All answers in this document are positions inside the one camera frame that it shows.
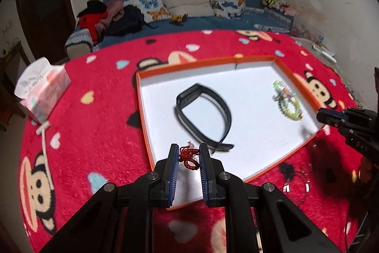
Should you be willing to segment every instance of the black backpack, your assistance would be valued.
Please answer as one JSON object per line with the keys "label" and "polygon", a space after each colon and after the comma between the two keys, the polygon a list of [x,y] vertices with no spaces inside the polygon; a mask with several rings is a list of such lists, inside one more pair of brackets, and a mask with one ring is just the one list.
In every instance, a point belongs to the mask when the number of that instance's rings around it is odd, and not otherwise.
{"label": "black backpack", "polygon": [[135,33],[142,29],[143,25],[155,29],[157,27],[151,27],[145,22],[144,15],[137,7],[127,5],[124,7],[124,15],[116,22],[111,22],[105,32],[106,36],[124,36],[128,33]]}

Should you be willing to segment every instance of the tissue pack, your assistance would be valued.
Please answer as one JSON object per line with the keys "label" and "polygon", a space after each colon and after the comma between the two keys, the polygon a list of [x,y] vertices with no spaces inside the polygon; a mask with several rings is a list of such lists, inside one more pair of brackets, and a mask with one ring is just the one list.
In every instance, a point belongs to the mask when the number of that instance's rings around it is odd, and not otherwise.
{"label": "tissue pack", "polygon": [[71,80],[64,66],[42,57],[31,63],[17,81],[14,94],[35,121],[44,123]]}

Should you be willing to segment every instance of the red cord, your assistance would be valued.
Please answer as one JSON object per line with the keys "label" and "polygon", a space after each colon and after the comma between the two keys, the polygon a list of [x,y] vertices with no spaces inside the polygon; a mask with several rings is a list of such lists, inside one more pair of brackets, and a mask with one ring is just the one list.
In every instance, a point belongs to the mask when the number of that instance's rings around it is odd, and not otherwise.
{"label": "red cord", "polygon": [[179,162],[183,162],[184,166],[191,170],[196,171],[199,169],[199,163],[193,158],[195,155],[199,154],[199,150],[196,148],[190,148],[189,146],[180,148]]}

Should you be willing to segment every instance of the black fitness band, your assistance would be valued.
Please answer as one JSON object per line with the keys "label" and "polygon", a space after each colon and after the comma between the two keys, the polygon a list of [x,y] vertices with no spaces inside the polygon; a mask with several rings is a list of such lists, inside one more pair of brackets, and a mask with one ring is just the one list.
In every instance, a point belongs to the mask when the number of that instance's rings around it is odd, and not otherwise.
{"label": "black fitness band", "polygon": [[[194,102],[201,94],[206,94],[210,96],[217,103],[216,106],[221,111],[224,119],[225,119],[225,131],[219,142],[213,141],[209,137],[205,136],[203,133],[199,131],[198,128],[183,114],[182,109],[185,108],[190,103]],[[209,89],[200,84],[195,84],[190,88],[183,91],[176,97],[176,106],[175,113],[182,124],[201,142],[207,143],[210,148],[213,149],[212,153],[215,151],[229,151],[234,145],[232,144],[222,144],[223,140],[229,133],[230,127],[232,126],[232,114],[230,113],[229,107],[225,103],[225,101],[213,90]]]}

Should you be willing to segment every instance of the blue butterfly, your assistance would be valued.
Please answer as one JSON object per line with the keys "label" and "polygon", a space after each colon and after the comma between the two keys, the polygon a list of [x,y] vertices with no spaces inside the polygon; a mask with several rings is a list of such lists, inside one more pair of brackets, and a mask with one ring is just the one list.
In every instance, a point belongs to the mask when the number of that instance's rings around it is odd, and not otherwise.
{"label": "blue butterfly", "polygon": [[232,1],[224,1],[222,4],[221,4],[223,7],[232,7],[234,9],[238,9],[238,7],[236,6],[235,3],[233,3]]}
{"label": "blue butterfly", "polygon": [[145,9],[150,9],[151,7],[158,7],[158,0],[139,0],[141,4],[145,6]]}

